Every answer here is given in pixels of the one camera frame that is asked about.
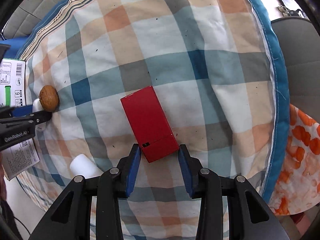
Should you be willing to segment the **brown walnut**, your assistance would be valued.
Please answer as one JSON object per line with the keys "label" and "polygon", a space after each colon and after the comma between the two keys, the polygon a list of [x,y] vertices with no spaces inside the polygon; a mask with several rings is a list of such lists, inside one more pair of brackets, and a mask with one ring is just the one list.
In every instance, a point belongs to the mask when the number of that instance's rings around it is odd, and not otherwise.
{"label": "brown walnut", "polygon": [[59,96],[56,89],[51,85],[42,87],[39,93],[39,100],[45,111],[53,112],[59,105]]}

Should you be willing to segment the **white cylinder bottle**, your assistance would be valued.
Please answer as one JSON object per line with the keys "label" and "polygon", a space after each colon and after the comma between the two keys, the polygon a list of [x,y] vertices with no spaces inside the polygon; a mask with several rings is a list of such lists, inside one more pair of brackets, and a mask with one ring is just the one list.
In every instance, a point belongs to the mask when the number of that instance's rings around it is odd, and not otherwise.
{"label": "white cylinder bottle", "polygon": [[70,163],[69,168],[74,176],[82,175],[86,179],[98,177],[103,174],[103,171],[84,154],[75,157]]}

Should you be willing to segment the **red rectangular box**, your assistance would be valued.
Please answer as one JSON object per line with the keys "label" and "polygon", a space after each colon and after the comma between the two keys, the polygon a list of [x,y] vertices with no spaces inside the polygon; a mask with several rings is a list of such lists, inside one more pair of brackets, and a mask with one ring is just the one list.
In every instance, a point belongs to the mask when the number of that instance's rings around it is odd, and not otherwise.
{"label": "red rectangular box", "polygon": [[149,163],[178,151],[179,145],[152,86],[120,101],[136,141]]}

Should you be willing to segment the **white oval case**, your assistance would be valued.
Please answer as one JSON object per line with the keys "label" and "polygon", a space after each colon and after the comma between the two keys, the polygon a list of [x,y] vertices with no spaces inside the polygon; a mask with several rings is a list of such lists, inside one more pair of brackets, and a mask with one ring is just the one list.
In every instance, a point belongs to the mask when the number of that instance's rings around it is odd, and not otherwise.
{"label": "white oval case", "polygon": [[[33,112],[38,112],[38,111],[43,111],[43,107],[40,103],[40,99],[37,98],[33,101]],[[47,127],[47,123],[44,122],[42,124],[39,124],[36,126],[36,130],[39,131],[39,132],[43,132]]]}

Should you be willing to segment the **printed cardboard box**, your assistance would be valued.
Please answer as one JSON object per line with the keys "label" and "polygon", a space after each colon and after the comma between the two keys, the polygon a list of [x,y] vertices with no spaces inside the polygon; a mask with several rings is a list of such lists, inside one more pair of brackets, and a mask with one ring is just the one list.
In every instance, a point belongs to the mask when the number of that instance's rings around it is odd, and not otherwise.
{"label": "printed cardboard box", "polygon": [[25,99],[25,68],[24,61],[7,58],[1,61],[1,110],[5,110],[1,119],[11,128],[20,125],[1,139],[2,166],[7,180],[40,161],[27,122],[33,107]]}

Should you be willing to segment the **orange white patterned cloth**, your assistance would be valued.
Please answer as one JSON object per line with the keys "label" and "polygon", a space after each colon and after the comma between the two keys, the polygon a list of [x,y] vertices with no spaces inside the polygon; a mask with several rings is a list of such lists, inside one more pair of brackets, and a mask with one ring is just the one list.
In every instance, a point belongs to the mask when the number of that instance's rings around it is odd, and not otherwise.
{"label": "orange white patterned cloth", "polygon": [[290,105],[285,158],[269,207],[275,215],[295,215],[319,203],[319,123]]}

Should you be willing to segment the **blue yoga mat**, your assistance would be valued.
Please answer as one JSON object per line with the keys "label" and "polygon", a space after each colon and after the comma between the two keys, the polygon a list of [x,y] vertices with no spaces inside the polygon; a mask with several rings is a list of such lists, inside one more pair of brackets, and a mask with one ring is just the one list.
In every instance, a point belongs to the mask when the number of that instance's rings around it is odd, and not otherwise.
{"label": "blue yoga mat", "polygon": [[1,44],[10,45],[10,48],[5,52],[4,58],[16,59],[18,51],[24,46],[29,36],[16,37],[8,40],[1,40]]}

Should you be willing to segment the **grey cushioned sofa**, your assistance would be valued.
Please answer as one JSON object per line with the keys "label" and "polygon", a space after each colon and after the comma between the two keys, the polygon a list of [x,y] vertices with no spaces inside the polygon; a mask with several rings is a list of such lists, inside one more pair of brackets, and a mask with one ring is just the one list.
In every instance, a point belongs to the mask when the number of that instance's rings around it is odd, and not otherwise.
{"label": "grey cushioned sofa", "polygon": [[62,0],[23,0],[2,29],[2,39],[25,37]]}

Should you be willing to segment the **grey chair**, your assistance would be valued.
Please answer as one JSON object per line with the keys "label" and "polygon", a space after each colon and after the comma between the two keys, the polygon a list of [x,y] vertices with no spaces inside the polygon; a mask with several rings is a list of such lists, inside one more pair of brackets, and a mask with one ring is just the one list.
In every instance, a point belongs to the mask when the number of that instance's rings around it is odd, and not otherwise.
{"label": "grey chair", "polygon": [[271,25],[285,59],[290,102],[319,122],[319,34],[300,17],[279,18]]}

